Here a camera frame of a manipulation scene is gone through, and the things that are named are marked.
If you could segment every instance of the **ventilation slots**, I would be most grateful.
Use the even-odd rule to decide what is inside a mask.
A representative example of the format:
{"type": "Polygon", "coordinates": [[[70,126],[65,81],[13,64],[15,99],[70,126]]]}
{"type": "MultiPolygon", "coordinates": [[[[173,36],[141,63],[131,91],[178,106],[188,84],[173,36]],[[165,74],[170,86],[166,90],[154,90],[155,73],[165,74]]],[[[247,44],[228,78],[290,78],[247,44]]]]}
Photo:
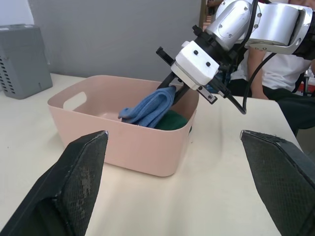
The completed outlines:
{"type": "Polygon", "coordinates": [[[4,66],[4,62],[1,58],[1,56],[0,56],[0,84],[1,84],[1,87],[3,88],[3,91],[11,92],[11,93],[15,94],[13,85],[10,81],[10,77],[8,75],[8,72],[6,71],[6,68],[4,66]]]}

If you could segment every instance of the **green cloth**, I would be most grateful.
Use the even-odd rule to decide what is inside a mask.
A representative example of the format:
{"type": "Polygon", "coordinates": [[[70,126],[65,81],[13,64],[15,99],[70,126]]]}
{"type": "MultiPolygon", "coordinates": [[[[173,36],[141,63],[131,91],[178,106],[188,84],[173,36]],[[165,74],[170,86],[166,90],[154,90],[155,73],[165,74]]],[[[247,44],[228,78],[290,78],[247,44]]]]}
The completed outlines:
{"type": "Polygon", "coordinates": [[[155,129],[160,130],[176,130],[183,128],[188,120],[175,111],[168,111],[162,119],[157,123],[155,129]]]}

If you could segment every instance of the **person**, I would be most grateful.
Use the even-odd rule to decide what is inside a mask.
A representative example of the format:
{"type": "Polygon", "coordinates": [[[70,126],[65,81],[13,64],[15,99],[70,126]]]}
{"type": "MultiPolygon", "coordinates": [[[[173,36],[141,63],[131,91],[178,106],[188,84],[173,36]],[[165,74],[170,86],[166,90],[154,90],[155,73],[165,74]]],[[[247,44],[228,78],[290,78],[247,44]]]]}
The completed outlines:
{"type": "MultiPolygon", "coordinates": [[[[315,0],[290,0],[290,4],[315,9],[315,0]]],[[[248,79],[260,63],[271,53],[249,48],[238,70],[231,74],[229,90],[235,96],[244,96],[248,79]]],[[[315,60],[309,61],[294,55],[276,54],[257,73],[249,97],[276,101],[292,131],[315,126],[315,98],[293,94],[295,83],[309,67],[315,72],[315,60]]]]}
{"type": "Polygon", "coordinates": [[[208,0],[208,10],[209,15],[214,15],[219,7],[219,5],[223,2],[223,0],[208,0]]]}

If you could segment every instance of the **person's arm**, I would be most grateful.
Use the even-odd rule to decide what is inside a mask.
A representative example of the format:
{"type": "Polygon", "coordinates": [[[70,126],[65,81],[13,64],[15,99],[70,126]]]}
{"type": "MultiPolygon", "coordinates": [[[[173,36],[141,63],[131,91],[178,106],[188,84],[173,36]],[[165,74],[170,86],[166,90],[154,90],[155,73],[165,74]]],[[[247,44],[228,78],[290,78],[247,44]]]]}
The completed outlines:
{"type": "Polygon", "coordinates": [[[219,0],[219,1],[208,1],[208,7],[219,6],[222,2],[223,2],[223,0],[219,0]]]}
{"type": "Polygon", "coordinates": [[[315,60],[312,60],[311,69],[312,69],[313,74],[315,75],[315,60]]]}
{"type": "MultiPolygon", "coordinates": [[[[260,63],[264,59],[265,54],[266,52],[262,52],[251,47],[249,48],[249,55],[247,60],[248,79],[250,79],[256,68],[260,65],[260,63]]],[[[255,76],[255,79],[252,82],[251,90],[252,97],[268,99],[262,90],[262,69],[259,70],[259,72],[255,76]]]]}

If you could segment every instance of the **pink plastic bin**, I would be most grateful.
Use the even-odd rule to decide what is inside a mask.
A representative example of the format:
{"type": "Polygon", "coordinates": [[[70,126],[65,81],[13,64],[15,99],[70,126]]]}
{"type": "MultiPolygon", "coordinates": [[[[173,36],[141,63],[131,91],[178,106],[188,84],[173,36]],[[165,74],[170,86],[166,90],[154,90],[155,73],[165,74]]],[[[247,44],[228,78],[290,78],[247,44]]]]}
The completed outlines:
{"type": "Polygon", "coordinates": [[[187,118],[181,129],[163,131],[122,123],[118,113],[134,107],[157,89],[159,82],[114,76],[93,76],[49,99],[48,105],[64,146],[99,130],[109,132],[105,162],[131,170],[165,177],[175,173],[186,151],[199,94],[188,91],[172,110],[187,118]],[[86,101],[73,111],[64,103],[79,93],[86,101]]]}

